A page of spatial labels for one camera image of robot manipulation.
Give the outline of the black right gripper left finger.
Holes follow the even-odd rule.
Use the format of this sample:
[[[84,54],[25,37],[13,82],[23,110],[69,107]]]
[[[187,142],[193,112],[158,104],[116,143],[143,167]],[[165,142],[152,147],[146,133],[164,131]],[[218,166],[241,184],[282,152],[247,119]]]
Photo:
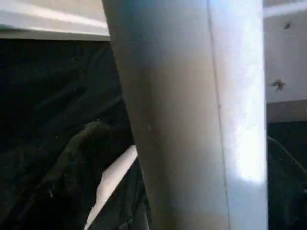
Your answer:
[[[16,218],[16,230],[83,230],[110,151],[108,124],[86,124],[66,143]]]

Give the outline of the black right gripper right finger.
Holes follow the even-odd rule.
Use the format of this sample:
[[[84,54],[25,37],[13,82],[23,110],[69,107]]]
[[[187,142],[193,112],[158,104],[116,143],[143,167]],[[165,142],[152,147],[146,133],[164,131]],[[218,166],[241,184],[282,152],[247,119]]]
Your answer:
[[[270,230],[307,228],[307,170],[277,140],[267,138]]]

